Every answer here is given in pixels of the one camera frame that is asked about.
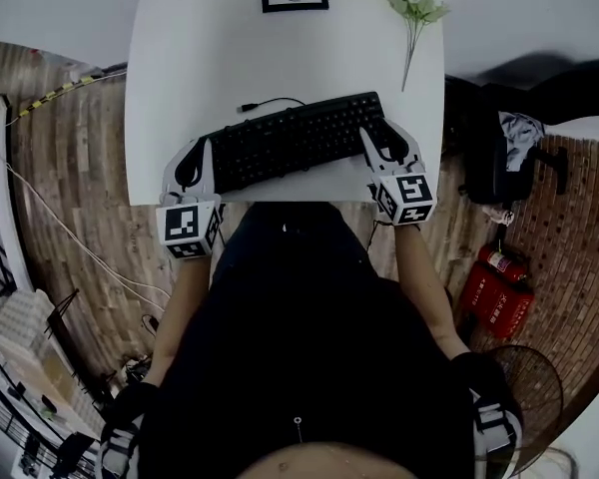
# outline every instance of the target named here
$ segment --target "white table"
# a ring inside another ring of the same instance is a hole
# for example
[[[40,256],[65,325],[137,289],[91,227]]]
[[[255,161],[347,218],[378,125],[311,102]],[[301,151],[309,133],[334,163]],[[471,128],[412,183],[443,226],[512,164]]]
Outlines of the white table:
[[[166,164],[188,141],[306,103],[376,91],[386,116],[419,143],[436,190],[443,124],[441,24],[421,34],[406,91],[406,26],[386,0],[264,14],[261,0],[140,0],[126,98],[132,205],[156,204]],[[363,156],[223,194],[225,201],[370,201]]]

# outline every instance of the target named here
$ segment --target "black shirt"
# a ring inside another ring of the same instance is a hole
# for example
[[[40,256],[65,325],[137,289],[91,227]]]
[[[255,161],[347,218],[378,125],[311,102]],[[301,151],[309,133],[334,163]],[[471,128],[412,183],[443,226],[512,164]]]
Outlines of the black shirt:
[[[469,387],[505,397],[501,371],[448,360],[398,284],[340,259],[295,237],[216,279],[162,386],[142,387],[141,478],[234,478],[299,443],[296,417],[303,442],[473,477]]]

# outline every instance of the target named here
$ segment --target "chair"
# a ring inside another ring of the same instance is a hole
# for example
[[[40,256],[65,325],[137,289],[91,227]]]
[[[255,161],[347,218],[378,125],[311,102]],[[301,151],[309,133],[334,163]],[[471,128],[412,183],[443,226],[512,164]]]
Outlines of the chair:
[[[507,141],[499,125],[499,111],[524,114],[546,125],[599,115],[599,61],[554,76],[530,90],[496,84],[479,87],[446,77],[444,138],[460,145],[466,170],[465,184],[477,204],[523,201],[534,183],[535,161],[557,174],[557,194],[566,191],[568,154],[559,148],[550,155],[533,147],[519,172],[506,170]]]

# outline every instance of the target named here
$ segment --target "forearm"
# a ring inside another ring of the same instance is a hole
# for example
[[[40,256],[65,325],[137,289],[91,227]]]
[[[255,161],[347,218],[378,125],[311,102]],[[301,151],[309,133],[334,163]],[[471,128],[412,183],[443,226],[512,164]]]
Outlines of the forearm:
[[[151,370],[145,381],[159,385],[171,366],[191,317],[209,292],[211,259],[186,260],[180,267],[173,294],[160,321]]]
[[[450,303],[419,230],[396,227],[395,249],[401,291],[417,308],[437,345],[449,358],[468,351],[457,336]]]

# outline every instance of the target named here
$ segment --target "clothing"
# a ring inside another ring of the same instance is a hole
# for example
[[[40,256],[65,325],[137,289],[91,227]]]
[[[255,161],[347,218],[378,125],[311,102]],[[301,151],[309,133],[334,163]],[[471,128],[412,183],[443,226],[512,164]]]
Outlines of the clothing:
[[[506,171],[519,172],[530,148],[543,139],[544,126],[532,117],[508,112],[499,112],[499,124],[508,143]]]
[[[337,210],[255,205],[162,386],[120,394],[126,413],[103,439],[129,430],[140,478],[234,478],[299,443],[301,417],[303,442],[366,449],[419,478],[473,477],[470,387],[514,404],[489,359],[441,353]]]

